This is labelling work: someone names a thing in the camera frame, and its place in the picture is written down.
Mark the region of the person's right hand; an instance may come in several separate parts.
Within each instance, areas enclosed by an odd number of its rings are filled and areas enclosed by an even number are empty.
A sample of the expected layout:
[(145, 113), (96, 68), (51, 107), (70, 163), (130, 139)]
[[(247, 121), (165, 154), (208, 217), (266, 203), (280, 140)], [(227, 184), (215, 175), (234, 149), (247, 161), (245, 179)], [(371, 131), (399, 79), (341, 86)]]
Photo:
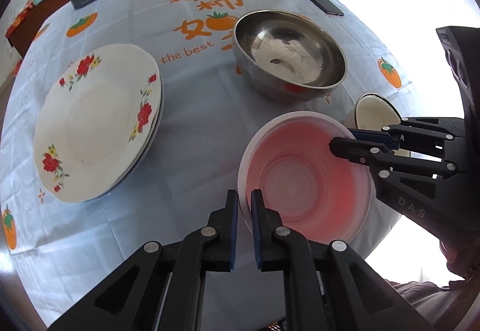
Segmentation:
[(447, 267), (451, 273), (469, 279), (479, 271), (479, 246), (456, 250), (440, 242), (439, 247), (447, 260)]

